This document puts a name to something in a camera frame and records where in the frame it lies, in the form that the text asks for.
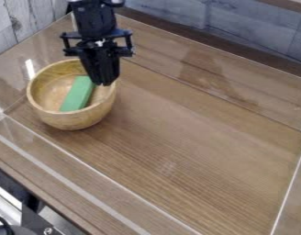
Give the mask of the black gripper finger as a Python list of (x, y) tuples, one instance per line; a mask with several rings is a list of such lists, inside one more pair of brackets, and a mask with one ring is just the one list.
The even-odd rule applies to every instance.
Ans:
[(106, 86), (110, 86), (120, 74), (120, 58), (110, 50), (102, 52), (102, 80)]
[(100, 74), (99, 74), (96, 57), (94, 56), (94, 54), (91, 52), (88, 52), (87, 50), (83, 50), (80, 53), (80, 60), (82, 60), (83, 67), (88, 73), (88, 76), (90, 76), (92, 82), (96, 85), (102, 85), (103, 80), (102, 80)]

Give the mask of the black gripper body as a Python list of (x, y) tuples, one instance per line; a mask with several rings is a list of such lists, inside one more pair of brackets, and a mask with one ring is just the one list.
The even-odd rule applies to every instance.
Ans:
[(132, 31), (128, 29), (116, 28), (100, 37), (86, 37), (78, 31), (64, 32), (60, 38), (67, 56), (80, 56), (87, 50), (107, 50), (116, 57), (132, 57), (135, 54)]

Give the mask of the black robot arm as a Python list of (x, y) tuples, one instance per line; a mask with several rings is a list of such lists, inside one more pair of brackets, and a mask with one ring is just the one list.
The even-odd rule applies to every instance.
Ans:
[(78, 30), (64, 32), (67, 56), (78, 56), (92, 82), (110, 86), (120, 76), (120, 58), (134, 56), (132, 31), (118, 27), (115, 9), (127, 0), (68, 0)]

